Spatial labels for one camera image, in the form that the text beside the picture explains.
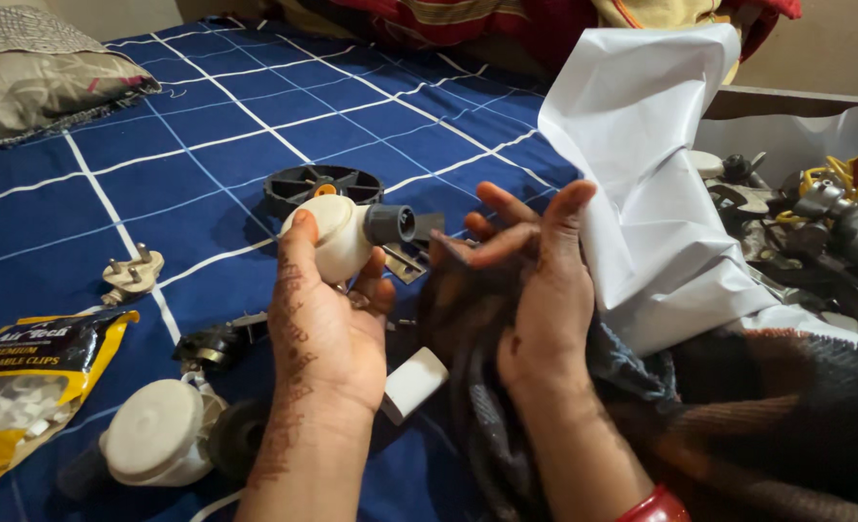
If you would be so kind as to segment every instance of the yellow packet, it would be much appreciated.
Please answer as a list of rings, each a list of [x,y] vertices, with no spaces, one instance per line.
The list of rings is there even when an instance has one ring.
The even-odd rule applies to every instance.
[[[0,329],[0,477],[81,408],[138,312],[20,319]]]

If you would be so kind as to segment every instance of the bed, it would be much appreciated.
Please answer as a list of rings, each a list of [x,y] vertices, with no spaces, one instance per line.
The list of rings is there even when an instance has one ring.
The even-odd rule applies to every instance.
[[[212,473],[179,489],[117,488],[98,503],[53,492],[54,477],[145,384],[180,376],[175,342],[266,307],[280,222],[262,181],[310,163],[353,166],[385,201],[444,212],[446,233],[492,180],[534,208],[577,177],[536,129],[547,87],[440,53],[391,55],[272,21],[214,18],[108,43],[162,82],[161,94],[55,136],[0,151],[0,327],[99,305],[109,258],[133,243],[164,255],[159,285],[69,426],[0,479],[0,521],[227,520],[239,486]],[[396,280],[395,318],[423,279]],[[389,340],[391,365],[417,347]],[[216,390],[230,402],[273,386],[263,343]],[[378,414],[359,520],[489,517],[446,434],[447,395],[400,427]]]

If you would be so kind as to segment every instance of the pillow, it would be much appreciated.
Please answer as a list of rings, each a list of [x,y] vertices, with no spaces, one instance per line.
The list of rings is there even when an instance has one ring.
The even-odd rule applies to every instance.
[[[160,90],[129,57],[52,13],[0,6],[0,148],[88,122]]]

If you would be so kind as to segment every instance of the right hand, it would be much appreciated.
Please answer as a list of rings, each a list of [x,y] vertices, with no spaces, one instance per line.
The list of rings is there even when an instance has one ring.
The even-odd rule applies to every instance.
[[[499,232],[479,213],[465,226],[484,243],[469,255],[472,267],[486,267],[523,252],[538,258],[525,282],[516,326],[499,342],[497,366],[510,390],[531,385],[586,384],[586,333],[593,319],[593,279],[580,251],[581,211],[597,187],[576,180],[554,196],[543,217],[493,183],[477,186],[477,196],[509,228]]]

